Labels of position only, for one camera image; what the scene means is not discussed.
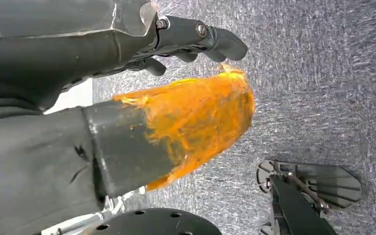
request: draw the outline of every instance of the gray carpet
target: gray carpet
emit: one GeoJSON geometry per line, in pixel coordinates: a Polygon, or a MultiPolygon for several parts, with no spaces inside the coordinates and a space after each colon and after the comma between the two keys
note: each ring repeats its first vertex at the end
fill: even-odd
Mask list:
{"type": "MultiPolygon", "coordinates": [[[[127,210],[172,207],[201,215],[225,235],[255,235],[270,213],[256,186],[262,159],[341,165],[363,201],[328,216],[341,235],[376,235],[376,0],[159,0],[161,12],[203,20],[249,46],[241,62],[256,94],[253,126],[232,148],[173,185],[136,195],[127,210]]],[[[94,81],[94,100],[188,76],[214,74],[200,56],[162,60],[162,77],[124,72],[94,81]]]]}

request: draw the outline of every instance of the black plastic bracket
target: black plastic bracket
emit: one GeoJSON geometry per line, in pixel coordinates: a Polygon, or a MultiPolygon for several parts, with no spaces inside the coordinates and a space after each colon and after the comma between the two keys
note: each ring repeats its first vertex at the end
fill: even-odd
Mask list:
{"type": "Polygon", "coordinates": [[[309,190],[325,201],[329,208],[344,210],[362,198],[361,183],[338,166],[296,164],[263,160],[257,169],[257,182],[264,193],[270,191],[270,175],[293,173],[309,190]]]}

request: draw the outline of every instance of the screw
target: screw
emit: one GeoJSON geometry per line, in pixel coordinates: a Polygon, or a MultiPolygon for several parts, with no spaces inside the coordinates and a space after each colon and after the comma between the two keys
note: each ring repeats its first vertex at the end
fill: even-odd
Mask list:
{"type": "Polygon", "coordinates": [[[270,179],[267,178],[267,179],[266,179],[266,182],[264,182],[263,185],[264,185],[267,189],[270,189],[270,187],[272,186],[272,183],[270,182],[270,179]]]}
{"type": "Polygon", "coordinates": [[[165,20],[158,20],[158,21],[156,21],[156,28],[157,29],[168,28],[168,24],[166,23],[165,20]]]}
{"type": "Polygon", "coordinates": [[[207,27],[203,23],[197,24],[195,30],[197,31],[198,36],[200,36],[201,38],[205,38],[208,32],[207,27]]]}

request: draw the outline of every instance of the hole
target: hole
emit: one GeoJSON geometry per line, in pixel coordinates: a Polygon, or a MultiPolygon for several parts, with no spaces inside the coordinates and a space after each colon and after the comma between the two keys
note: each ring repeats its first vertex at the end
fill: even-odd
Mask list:
{"type": "Polygon", "coordinates": [[[172,218],[178,218],[178,217],[180,217],[181,216],[181,214],[179,214],[179,213],[172,213],[171,214],[171,217],[172,218]]]}
{"type": "Polygon", "coordinates": [[[105,230],[105,229],[107,229],[109,227],[109,225],[107,225],[107,224],[102,224],[102,225],[99,225],[96,229],[97,230],[105,230]]]}

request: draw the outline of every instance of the orange tape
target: orange tape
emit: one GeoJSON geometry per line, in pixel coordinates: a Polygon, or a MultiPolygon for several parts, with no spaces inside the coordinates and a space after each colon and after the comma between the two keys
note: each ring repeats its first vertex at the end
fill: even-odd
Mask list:
{"type": "Polygon", "coordinates": [[[223,65],[208,78],[188,78],[167,86],[114,96],[144,109],[153,144],[164,143],[175,164],[166,176],[147,185],[164,187],[229,148],[250,126],[255,104],[246,74],[223,65]]]}

